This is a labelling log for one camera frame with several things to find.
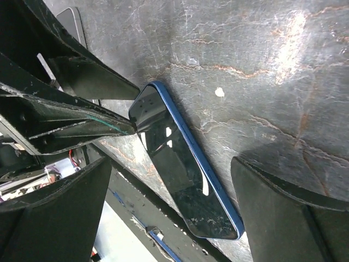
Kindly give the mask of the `blue phone black screen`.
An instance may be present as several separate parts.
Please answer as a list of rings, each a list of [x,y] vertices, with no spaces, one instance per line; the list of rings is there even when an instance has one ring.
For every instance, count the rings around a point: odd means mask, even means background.
[[[240,239],[243,221],[165,85],[148,83],[129,118],[188,229],[200,238]]]

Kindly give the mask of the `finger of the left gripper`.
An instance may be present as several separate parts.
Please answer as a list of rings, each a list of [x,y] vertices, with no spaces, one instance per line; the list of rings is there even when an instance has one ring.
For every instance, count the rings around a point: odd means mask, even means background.
[[[1,1],[1,54],[48,84],[84,99],[133,100],[140,90],[82,46],[43,1]]]
[[[1,132],[32,155],[58,154],[109,136],[127,136],[135,125],[121,115],[46,84],[1,84]]]

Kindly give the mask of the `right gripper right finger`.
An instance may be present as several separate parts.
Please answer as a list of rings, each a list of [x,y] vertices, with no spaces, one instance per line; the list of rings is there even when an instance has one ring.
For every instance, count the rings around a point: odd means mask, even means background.
[[[231,176],[254,261],[348,261],[348,202],[238,157]]]

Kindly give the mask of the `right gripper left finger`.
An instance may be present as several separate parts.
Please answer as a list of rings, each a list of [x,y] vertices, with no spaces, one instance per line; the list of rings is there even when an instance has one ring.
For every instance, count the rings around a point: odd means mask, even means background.
[[[90,261],[110,175],[102,157],[1,203],[1,261]]]

